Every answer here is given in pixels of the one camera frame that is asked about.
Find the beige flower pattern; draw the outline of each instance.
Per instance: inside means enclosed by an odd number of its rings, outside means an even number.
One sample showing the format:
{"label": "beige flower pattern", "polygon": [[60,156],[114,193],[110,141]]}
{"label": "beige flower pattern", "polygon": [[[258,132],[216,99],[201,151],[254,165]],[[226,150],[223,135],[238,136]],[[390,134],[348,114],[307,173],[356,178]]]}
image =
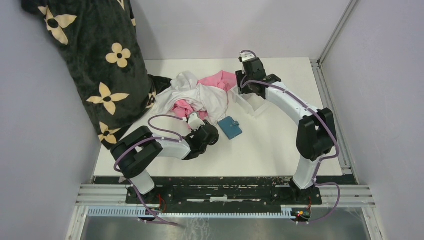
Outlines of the beige flower pattern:
{"label": "beige flower pattern", "polygon": [[116,1],[118,1],[122,9],[125,11],[124,0],[116,0]]}
{"label": "beige flower pattern", "polygon": [[148,94],[148,105],[146,106],[146,109],[151,109],[155,105],[155,98],[156,98],[156,90],[153,91],[153,93]]}
{"label": "beige flower pattern", "polygon": [[39,6],[38,9],[45,15],[44,20],[47,25],[47,30],[50,31],[53,37],[61,44],[68,45],[69,40],[64,29],[71,25],[75,19],[77,19],[77,16],[69,14],[53,16],[48,6]]}
{"label": "beige flower pattern", "polygon": [[109,127],[103,122],[100,122],[99,125],[100,125],[101,134],[98,136],[98,139],[100,140],[100,142],[103,140],[106,140],[106,142],[110,144],[116,144],[117,138],[114,136],[114,134],[121,129],[118,128],[115,130],[109,130]]}
{"label": "beige flower pattern", "polygon": [[101,96],[91,96],[89,99],[87,99],[87,102],[94,104],[103,104],[104,108],[106,108],[106,110],[112,115],[114,115],[115,111],[117,110],[117,107],[114,102],[119,102],[128,98],[129,96],[129,94],[127,93],[112,94],[109,90],[109,87],[102,82],[100,83],[98,91],[100,92]]}
{"label": "beige flower pattern", "polygon": [[123,49],[120,43],[112,45],[112,52],[106,55],[106,61],[111,64],[118,63],[118,67],[125,68],[128,65],[127,59],[131,57],[128,48]]}

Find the white tabletop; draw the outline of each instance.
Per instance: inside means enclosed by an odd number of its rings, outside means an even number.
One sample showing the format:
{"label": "white tabletop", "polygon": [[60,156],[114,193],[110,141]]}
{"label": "white tabletop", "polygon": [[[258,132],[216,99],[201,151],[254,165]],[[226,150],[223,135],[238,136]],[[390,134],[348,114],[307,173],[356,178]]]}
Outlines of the white tabletop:
{"label": "white tabletop", "polygon": [[[317,83],[309,58],[261,58],[267,74],[275,74],[282,82],[304,101],[322,108]],[[188,59],[188,60],[147,60],[149,74],[174,78],[183,71],[191,71],[198,79],[208,77],[221,70],[234,73],[241,69],[241,63],[234,59]],[[275,105],[258,117],[247,114],[229,96],[226,112],[240,123],[243,133],[229,140],[219,131],[219,141],[208,146],[205,154],[183,161],[175,158],[157,157],[147,168],[155,177],[272,177],[292,176],[299,163],[300,154],[296,148],[297,126]],[[127,134],[141,126],[147,126],[148,113],[136,122]],[[170,118],[157,118],[156,127],[190,133],[187,124]],[[172,134],[160,132],[173,137]],[[114,171],[115,160],[109,150],[101,147],[94,176],[122,176]],[[337,158],[323,162],[319,176],[340,176],[342,171]]]}

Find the gray wall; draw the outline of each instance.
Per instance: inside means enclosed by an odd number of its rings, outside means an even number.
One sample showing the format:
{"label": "gray wall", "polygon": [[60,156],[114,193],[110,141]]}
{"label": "gray wall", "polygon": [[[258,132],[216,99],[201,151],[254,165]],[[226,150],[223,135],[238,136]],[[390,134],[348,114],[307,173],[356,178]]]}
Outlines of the gray wall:
{"label": "gray wall", "polygon": [[423,239],[424,1],[363,0],[323,65],[389,239]]}
{"label": "gray wall", "polygon": [[131,0],[145,59],[318,59],[349,0]]}
{"label": "gray wall", "polygon": [[0,239],[64,239],[99,139],[45,24],[0,7]]}

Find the wire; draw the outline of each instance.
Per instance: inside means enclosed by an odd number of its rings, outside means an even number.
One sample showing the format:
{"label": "wire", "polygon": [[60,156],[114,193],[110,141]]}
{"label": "wire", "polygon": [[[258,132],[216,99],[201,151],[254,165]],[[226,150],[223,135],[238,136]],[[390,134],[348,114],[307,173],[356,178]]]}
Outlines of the wire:
{"label": "wire", "polygon": [[145,223],[178,226],[178,223],[176,223],[176,222],[170,222],[170,221],[167,221],[163,218],[160,218],[158,215],[156,215],[155,212],[153,212],[149,207],[147,207],[139,189],[134,185],[134,183],[130,179],[128,179],[128,181],[129,181],[129,183],[131,183],[133,185],[133,188],[135,190],[135,193],[137,194],[138,199],[140,200],[140,202],[144,206],[144,208],[147,210],[147,212],[149,212],[155,219],[159,220],[159,221],[145,221]]}
{"label": "wire", "polygon": [[254,56],[255,58],[257,58],[256,53],[254,53],[254,52],[253,52],[253,51],[251,51],[251,50],[241,50],[241,51],[240,51],[240,53],[241,53],[241,54],[244,54],[244,53],[251,53],[251,54],[253,54],[253,56]]}
{"label": "wire", "polygon": [[339,186],[337,183],[335,183],[335,182],[317,183],[316,179],[317,179],[318,171],[319,171],[319,169],[320,169],[320,167],[321,167],[321,163],[322,163],[324,160],[337,158],[337,157],[339,156],[339,154],[340,154],[340,146],[339,146],[339,144],[337,143],[336,138],[334,137],[333,133],[330,131],[329,127],[328,127],[328,126],[327,126],[327,124],[324,122],[324,120],[323,120],[323,119],[322,119],[322,118],[318,115],[318,113],[316,113],[314,110],[310,109],[306,103],[304,103],[302,100],[300,100],[300,99],[299,99],[297,96],[295,96],[293,93],[291,93],[290,91],[288,91],[288,90],[286,90],[286,89],[284,89],[284,88],[282,88],[282,87],[279,87],[279,86],[276,86],[276,85],[272,85],[272,84],[269,84],[269,83],[267,83],[267,82],[261,82],[261,81],[256,81],[256,80],[249,80],[249,81],[247,81],[247,82],[244,82],[244,81],[245,81],[245,79],[246,79],[246,77],[247,77],[247,75],[246,75],[246,76],[244,76],[244,77],[243,77],[243,79],[241,80],[241,88],[246,87],[248,84],[260,84],[260,85],[264,85],[264,86],[271,87],[271,88],[274,88],[274,89],[277,89],[277,90],[282,91],[284,94],[289,95],[289,96],[290,96],[291,98],[293,98],[296,102],[298,102],[300,105],[302,105],[302,107],[304,107],[304,108],[305,108],[308,112],[312,113],[312,114],[313,114],[313,115],[314,115],[314,116],[318,119],[318,121],[319,121],[319,122],[321,123],[321,125],[324,127],[325,131],[326,131],[326,132],[328,133],[328,135],[330,136],[330,138],[331,138],[332,142],[334,143],[334,147],[335,147],[335,154],[334,154],[334,155],[332,155],[332,156],[325,156],[325,157],[322,157],[322,158],[320,158],[320,159],[318,160],[318,163],[317,163],[316,168],[315,168],[315,172],[314,172],[314,173],[313,173],[313,175],[312,175],[312,183],[313,183],[315,186],[317,186],[317,187],[321,187],[321,186],[335,186],[335,187],[337,188],[337,192],[338,192],[338,194],[337,194],[337,200],[335,201],[334,207],[330,210],[330,212],[328,212],[328,213],[327,213],[325,216],[323,216],[323,217],[320,217],[320,218],[318,218],[318,219],[315,219],[315,220],[309,221],[307,224],[314,223],[314,222],[318,222],[318,221],[321,221],[321,220],[324,220],[324,219],[328,218],[331,214],[333,214],[333,213],[334,213],[334,211],[336,210],[337,206],[339,205],[340,197],[341,197],[341,194],[342,194],[342,193],[341,193],[341,191],[340,191],[340,186]]}
{"label": "wire", "polygon": [[[115,171],[121,173],[121,171],[118,169],[118,164],[122,161],[122,159],[132,150],[134,150],[136,147],[143,145],[149,141],[153,141],[153,140],[158,140],[158,139],[162,139],[165,141],[171,141],[171,142],[179,142],[178,139],[173,139],[173,138],[168,138],[168,137],[150,137],[147,139],[144,139],[142,141],[139,141],[138,143],[134,144],[133,146],[131,146],[130,148],[128,148],[115,162],[115,164],[113,165],[113,169],[115,169]],[[164,225],[171,225],[171,226],[178,226],[178,223],[175,222],[170,222],[170,221],[166,221],[160,217],[158,217],[156,215],[157,212],[152,211],[149,207],[147,207],[142,194],[140,193],[139,189],[134,185],[133,181],[131,181],[131,179],[128,179],[128,182],[132,185],[132,187],[135,190],[135,193],[137,194],[138,199],[140,200],[141,204],[144,206],[144,208],[146,208],[146,210],[157,220],[159,221],[145,221],[145,223],[149,223],[149,224],[164,224]]]}
{"label": "wire", "polygon": [[159,198],[159,209],[162,210],[162,198],[161,198],[161,195],[158,194],[157,197]]}
{"label": "wire", "polygon": [[306,218],[306,217],[304,217],[304,216],[302,216],[302,215],[299,215],[299,217],[301,217],[301,218],[305,219],[306,221],[309,221],[309,219],[310,219],[310,218]]}
{"label": "wire", "polygon": [[159,128],[159,127],[155,127],[155,126],[153,126],[152,124],[151,124],[151,121],[153,120],[153,119],[155,119],[155,118],[160,118],[160,117],[167,117],[167,118],[173,118],[173,119],[178,119],[178,120],[181,120],[181,121],[184,121],[181,117],[178,117],[178,116],[172,116],[172,115],[166,115],[166,114],[161,114],[161,115],[156,115],[156,116],[152,116],[148,121],[147,121],[147,124],[152,128],[152,129],[154,129],[154,130],[158,130],[158,131],[161,131],[161,132],[165,132],[165,133],[170,133],[170,134],[174,134],[174,135],[177,135],[178,137],[179,137],[179,140],[180,141],[182,141],[183,140],[183,136],[181,136],[181,134],[179,134],[178,132],[176,132],[176,131],[171,131],[171,130],[166,130],[166,129],[162,129],[162,128]]}
{"label": "wire", "polygon": [[163,208],[163,211],[162,211],[162,213],[165,213],[165,211],[167,210],[167,202],[165,201],[165,199],[163,199],[162,197],[161,197],[161,195],[159,194],[159,198],[160,198],[160,201],[162,201],[163,202],[163,204],[165,205],[165,207]]}
{"label": "wire", "polygon": [[311,197],[309,197],[309,205],[307,206],[306,210],[311,209],[311,207],[312,207],[312,199]]}

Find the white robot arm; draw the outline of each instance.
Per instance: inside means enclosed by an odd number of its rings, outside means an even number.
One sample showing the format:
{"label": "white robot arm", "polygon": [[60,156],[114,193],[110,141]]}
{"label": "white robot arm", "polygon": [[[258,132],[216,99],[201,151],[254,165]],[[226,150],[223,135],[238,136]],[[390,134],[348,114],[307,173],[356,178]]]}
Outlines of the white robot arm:
{"label": "white robot arm", "polygon": [[280,78],[274,74],[266,74],[261,60],[253,53],[242,51],[239,61],[242,63],[242,70],[235,73],[238,93],[254,93],[270,101],[283,110],[298,127],[296,146],[300,152],[300,160],[297,171],[290,181],[291,187],[298,191],[313,187],[319,160],[331,151],[334,142],[312,112],[324,120],[336,137],[332,111],[328,108],[318,109],[290,92]]}
{"label": "white robot arm", "polygon": [[146,168],[156,157],[191,160],[205,153],[207,146],[217,143],[217,128],[201,120],[197,112],[188,116],[187,123],[192,131],[182,139],[153,134],[147,126],[133,131],[110,149],[116,161],[115,170],[131,180],[141,194],[149,193],[155,183]]}

